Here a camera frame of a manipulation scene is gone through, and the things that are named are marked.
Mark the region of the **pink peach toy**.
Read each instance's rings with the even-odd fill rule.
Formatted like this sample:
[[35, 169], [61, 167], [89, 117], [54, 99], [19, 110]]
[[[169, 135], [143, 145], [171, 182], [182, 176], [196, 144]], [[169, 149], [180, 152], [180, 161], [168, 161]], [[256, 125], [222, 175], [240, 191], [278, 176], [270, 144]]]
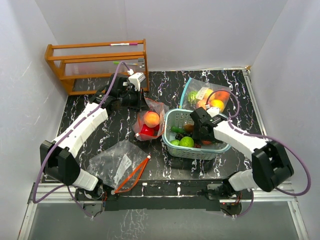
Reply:
[[199, 100], [197, 103], [196, 103], [196, 109], [198, 108], [203, 108], [205, 111], [207, 110], [206, 108], [206, 100], [205, 99], [202, 99], [202, 100]]

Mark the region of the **green custard apple toy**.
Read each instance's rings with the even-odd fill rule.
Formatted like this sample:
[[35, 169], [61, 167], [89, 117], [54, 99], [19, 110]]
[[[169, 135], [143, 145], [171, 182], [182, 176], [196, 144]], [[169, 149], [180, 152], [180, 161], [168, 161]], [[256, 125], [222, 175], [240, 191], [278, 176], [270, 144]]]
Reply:
[[197, 91], [191, 91], [187, 96], [187, 101], [192, 105], [196, 104], [199, 101], [197, 99], [197, 94], [198, 94]]

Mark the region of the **blue zipper plastic bag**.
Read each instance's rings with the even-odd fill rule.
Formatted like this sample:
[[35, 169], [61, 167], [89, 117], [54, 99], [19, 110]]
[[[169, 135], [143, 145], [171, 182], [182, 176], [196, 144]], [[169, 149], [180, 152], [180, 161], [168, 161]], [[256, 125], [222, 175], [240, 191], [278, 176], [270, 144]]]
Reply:
[[[231, 92], [231, 90], [226, 86], [204, 82], [190, 77], [182, 91], [179, 108], [191, 111], [195, 110], [196, 104], [190, 104], [188, 102], [188, 94], [191, 91], [197, 91], [198, 93], [196, 98], [198, 99], [198, 101], [200, 101], [203, 100], [207, 89], [213, 90], [209, 97], [211, 97], [211, 95], [215, 94], [217, 91], [226, 91], [229, 93]], [[211, 107], [211, 101], [209, 101], [209, 98], [206, 100], [206, 105], [209, 105]]]

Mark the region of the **orange yellow peach toy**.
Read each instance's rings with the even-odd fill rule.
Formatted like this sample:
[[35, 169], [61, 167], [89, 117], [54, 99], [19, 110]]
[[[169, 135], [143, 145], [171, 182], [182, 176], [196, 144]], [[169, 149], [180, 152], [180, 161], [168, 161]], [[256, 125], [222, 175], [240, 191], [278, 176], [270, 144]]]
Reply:
[[144, 124], [150, 128], [160, 124], [160, 116], [153, 111], [148, 111], [143, 117]]

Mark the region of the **yellow pear toy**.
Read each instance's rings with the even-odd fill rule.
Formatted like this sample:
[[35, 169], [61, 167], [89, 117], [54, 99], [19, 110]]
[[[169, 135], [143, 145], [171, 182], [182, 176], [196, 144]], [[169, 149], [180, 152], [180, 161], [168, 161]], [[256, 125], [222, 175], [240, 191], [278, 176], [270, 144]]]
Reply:
[[214, 93], [214, 94], [211, 95], [212, 92], [213, 92], [213, 90], [210, 89], [210, 88], [208, 88], [208, 89], [206, 90], [204, 96], [203, 96], [203, 99], [204, 99], [204, 100], [209, 99], [209, 101], [214, 100], [216, 94]]

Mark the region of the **orange pumpkin toy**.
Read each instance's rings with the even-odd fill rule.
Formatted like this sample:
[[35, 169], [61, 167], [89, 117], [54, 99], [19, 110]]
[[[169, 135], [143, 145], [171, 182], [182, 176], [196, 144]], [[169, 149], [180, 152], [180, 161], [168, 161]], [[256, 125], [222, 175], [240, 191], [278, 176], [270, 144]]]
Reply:
[[228, 91], [220, 90], [215, 93], [215, 99], [220, 100], [224, 103], [227, 103], [230, 97], [230, 93]]

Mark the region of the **pink red dragonfruit toy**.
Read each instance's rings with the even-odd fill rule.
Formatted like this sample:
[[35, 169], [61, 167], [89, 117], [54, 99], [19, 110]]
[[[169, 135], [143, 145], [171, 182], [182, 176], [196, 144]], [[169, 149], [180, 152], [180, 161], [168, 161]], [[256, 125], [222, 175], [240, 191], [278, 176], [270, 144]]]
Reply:
[[140, 130], [141, 135], [147, 135], [147, 136], [154, 136], [154, 129], [152, 127], [148, 127], [146, 124], [142, 126], [142, 129]]

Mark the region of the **red apple toy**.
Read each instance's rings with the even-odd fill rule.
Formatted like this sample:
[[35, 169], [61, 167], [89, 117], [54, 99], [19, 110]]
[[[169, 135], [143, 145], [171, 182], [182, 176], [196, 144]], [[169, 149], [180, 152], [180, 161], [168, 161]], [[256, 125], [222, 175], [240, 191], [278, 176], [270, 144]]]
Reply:
[[153, 128], [153, 130], [154, 130], [155, 132], [158, 132], [159, 129], [160, 129], [160, 125], [159, 125], [159, 124]]

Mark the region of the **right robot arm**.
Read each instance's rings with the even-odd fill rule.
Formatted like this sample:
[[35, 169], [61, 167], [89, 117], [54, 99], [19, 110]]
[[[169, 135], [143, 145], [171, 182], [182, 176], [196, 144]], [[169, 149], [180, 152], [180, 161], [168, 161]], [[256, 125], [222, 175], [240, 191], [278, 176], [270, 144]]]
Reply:
[[288, 154], [274, 140], [251, 136], [221, 115], [211, 116], [202, 107], [190, 113], [192, 137], [197, 141], [224, 142], [251, 161], [251, 169], [232, 174], [223, 185], [223, 194], [233, 199], [245, 189], [271, 192], [294, 174]]

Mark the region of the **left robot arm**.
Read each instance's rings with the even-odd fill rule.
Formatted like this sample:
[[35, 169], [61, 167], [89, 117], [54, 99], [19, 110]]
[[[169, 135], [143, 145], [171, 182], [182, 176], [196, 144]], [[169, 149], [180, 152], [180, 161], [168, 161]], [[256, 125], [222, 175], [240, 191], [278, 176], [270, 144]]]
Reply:
[[83, 112], [61, 135], [40, 145], [42, 173], [66, 186], [84, 189], [93, 200], [99, 199], [104, 188], [97, 177], [79, 166], [76, 157], [88, 137], [109, 114], [120, 107], [137, 112], [148, 108], [141, 88], [145, 78], [142, 72], [130, 76], [112, 75], [108, 84], [96, 91]]

